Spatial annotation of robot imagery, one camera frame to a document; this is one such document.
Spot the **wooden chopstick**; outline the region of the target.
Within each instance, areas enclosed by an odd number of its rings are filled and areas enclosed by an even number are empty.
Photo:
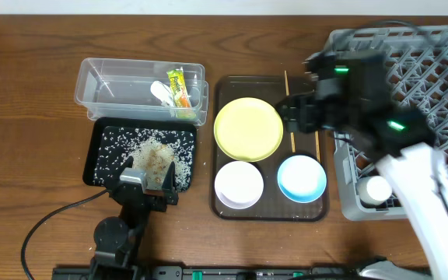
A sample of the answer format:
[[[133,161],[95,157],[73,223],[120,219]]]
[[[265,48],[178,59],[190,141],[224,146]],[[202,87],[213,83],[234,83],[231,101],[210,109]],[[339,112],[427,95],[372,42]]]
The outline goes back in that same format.
[[[314,132],[314,137],[315,137],[315,146],[316,146],[316,159],[319,163],[321,163],[319,131]]]
[[[284,71],[284,80],[285,80],[285,94],[286,96],[289,96],[289,81],[288,81],[288,74],[287,71]],[[290,142],[291,142],[291,149],[292,153],[296,153],[296,143],[295,143],[295,136],[293,132],[290,132]]]

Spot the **grey dishwasher rack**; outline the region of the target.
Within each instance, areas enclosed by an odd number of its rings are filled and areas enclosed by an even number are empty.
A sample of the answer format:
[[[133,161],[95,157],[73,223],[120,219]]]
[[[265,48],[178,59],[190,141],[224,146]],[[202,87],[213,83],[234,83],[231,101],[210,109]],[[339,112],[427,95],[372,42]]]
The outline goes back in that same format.
[[[428,126],[436,133],[437,146],[446,154],[448,169],[448,26],[425,26],[420,32],[406,27],[372,28],[338,44],[336,40],[343,33],[332,31],[326,45],[336,51],[385,52],[386,81],[393,100],[402,107],[417,107],[426,115]],[[395,195],[378,206],[362,203],[356,183],[377,171],[347,139],[347,134],[334,134],[334,165],[344,217],[352,221],[405,218]]]

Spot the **dark brown serving tray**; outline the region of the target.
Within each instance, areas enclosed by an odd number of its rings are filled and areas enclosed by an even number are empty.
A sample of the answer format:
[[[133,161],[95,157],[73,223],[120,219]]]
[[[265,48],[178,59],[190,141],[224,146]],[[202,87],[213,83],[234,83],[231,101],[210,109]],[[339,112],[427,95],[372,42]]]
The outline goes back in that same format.
[[[289,94],[308,93],[313,90],[305,77],[288,76]],[[230,75],[222,77],[215,88],[215,111],[217,114],[227,103],[240,97],[254,97],[277,104],[286,97],[285,80],[282,76]],[[329,212],[329,191],[326,190],[316,201],[302,204],[289,200],[279,189],[277,172],[281,163],[293,155],[305,155],[316,159],[314,133],[296,132],[296,153],[292,153],[288,135],[284,135],[281,145],[267,159],[254,164],[264,179],[264,191],[259,201],[242,210],[225,206],[212,194],[211,209],[221,219],[243,221],[275,222],[317,222]],[[321,166],[325,163],[325,134],[319,132]]]

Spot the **yellow plate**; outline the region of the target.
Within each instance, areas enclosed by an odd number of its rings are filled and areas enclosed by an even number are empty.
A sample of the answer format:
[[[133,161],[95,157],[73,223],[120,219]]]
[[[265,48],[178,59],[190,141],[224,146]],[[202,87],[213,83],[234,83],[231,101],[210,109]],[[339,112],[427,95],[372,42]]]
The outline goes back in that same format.
[[[283,124],[268,102],[243,97],[227,103],[215,118],[213,134],[228,157],[258,162],[272,155],[283,138]]]

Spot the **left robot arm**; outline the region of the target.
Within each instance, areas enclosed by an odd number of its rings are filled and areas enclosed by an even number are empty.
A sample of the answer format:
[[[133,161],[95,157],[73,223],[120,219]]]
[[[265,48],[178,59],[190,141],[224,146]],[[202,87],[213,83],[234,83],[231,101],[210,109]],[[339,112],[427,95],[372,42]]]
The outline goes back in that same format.
[[[128,158],[104,184],[121,212],[105,218],[94,230],[96,249],[87,275],[90,280],[149,279],[149,271],[137,263],[149,215],[178,203],[174,162],[169,164],[161,188],[154,191],[146,188],[145,171],[134,169],[132,163]]]

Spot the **rice food waste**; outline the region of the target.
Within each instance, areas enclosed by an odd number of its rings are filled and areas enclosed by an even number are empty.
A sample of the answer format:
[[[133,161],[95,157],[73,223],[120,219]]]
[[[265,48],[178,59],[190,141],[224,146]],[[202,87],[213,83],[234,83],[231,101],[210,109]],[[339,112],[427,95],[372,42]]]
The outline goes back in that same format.
[[[101,186],[131,156],[132,168],[144,170],[147,187],[159,190],[172,162],[175,162],[176,189],[185,192],[191,185],[195,134],[152,128],[108,126],[100,136],[100,147],[93,168],[93,184]]]

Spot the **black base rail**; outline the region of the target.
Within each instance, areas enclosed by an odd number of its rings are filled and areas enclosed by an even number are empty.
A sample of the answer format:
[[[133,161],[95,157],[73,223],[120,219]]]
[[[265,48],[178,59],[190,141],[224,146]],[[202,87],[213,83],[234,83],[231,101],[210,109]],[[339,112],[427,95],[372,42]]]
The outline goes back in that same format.
[[[92,263],[88,267],[57,267],[52,280],[151,279],[151,280],[280,280],[280,279],[425,279],[428,269],[401,268],[377,257],[357,268],[317,265],[310,268],[189,268],[179,265],[109,268]]]

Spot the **black waste tray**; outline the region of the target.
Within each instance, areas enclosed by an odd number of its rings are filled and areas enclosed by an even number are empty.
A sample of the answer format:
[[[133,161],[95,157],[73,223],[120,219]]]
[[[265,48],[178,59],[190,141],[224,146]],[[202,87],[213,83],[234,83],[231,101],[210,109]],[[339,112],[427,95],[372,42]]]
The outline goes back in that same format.
[[[176,189],[185,192],[191,185],[196,140],[192,124],[102,117],[93,127],[83,182],[102,187],[133,159],[131,167],[146,172],[147,187],[159,190],[174,163]]]

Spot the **clear plastic waste bin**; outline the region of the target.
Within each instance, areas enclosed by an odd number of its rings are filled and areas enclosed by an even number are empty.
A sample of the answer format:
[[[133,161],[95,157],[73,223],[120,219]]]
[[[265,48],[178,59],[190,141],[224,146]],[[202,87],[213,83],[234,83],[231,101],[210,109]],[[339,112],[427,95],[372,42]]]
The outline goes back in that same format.
[[[170,106],[154,91],[170,89],[168,71],[184,74],[190,108]],[[88,118],[122,117],[150,121],[180,121],[196,126],[206,122],[208,83],[205,67],[197,63],[86,58],[75,86],[75,102]]]

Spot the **light blue bowl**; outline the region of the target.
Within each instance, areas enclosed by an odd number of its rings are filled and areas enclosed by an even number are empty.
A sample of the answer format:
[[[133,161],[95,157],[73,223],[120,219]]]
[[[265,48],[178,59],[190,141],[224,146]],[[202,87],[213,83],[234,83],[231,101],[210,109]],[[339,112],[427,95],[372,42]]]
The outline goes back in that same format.
[[[313,157],[294,155],[278,168],[280,191],[291,201],[307,204],[322,196],[327,187],[327,174]]]

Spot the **white cup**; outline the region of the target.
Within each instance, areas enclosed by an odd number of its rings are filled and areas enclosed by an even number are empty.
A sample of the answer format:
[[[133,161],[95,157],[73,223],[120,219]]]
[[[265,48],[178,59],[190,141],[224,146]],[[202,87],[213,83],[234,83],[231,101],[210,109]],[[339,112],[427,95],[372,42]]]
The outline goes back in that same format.
[[[392,187],[382,176],[363,177],[356,183],[360,200],[367,205],[381,205],[392,195]]]

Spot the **green snack wrapper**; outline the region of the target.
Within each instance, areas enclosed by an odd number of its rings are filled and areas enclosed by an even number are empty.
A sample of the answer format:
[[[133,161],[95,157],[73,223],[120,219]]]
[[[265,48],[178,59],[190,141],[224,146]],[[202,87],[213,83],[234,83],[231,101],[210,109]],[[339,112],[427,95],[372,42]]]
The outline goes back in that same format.
[[[192,110],[191,102],[187,93],[187,87],[184,80],[184,70],[175,68],[167,72],[170,81],[170,90],[173,102],[177,108],[176,116],[180,119],[192,119],[195,113]]]

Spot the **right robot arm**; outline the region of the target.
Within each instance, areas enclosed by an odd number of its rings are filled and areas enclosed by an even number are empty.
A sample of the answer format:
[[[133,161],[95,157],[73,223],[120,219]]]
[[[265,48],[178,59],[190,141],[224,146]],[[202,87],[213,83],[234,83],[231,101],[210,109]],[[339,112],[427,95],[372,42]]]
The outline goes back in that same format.
[[[448,279],[448,173],[436,134],[417,108],[399,107],[380,51],[321,51],[305,61],[310,93],[287,96],[276,110],[289,132],[350,134],[392,187],[435,279]]]

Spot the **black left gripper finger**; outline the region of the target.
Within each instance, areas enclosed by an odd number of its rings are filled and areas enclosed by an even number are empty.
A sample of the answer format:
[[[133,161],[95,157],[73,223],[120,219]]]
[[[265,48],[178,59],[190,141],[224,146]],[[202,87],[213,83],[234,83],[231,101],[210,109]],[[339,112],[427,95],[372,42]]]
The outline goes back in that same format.
[[[166,176],[162,184],[162,190],[166,194],[176,194],[176,179],[175,179],[175,162],[169,165]]]
[[[119,179],[129,180],[132,176],[132,164],[134,159],[129,156],[119,167]]]

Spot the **pink bowl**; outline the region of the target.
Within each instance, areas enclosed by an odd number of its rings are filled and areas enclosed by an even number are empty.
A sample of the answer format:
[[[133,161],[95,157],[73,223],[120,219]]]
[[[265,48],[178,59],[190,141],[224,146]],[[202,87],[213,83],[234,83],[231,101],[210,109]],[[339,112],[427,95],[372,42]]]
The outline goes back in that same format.
[[[225,206],[242,210],[259,201],[264,191],[264,179],[253,164],[233,161],[218,171],[214,188],[217,198]]]

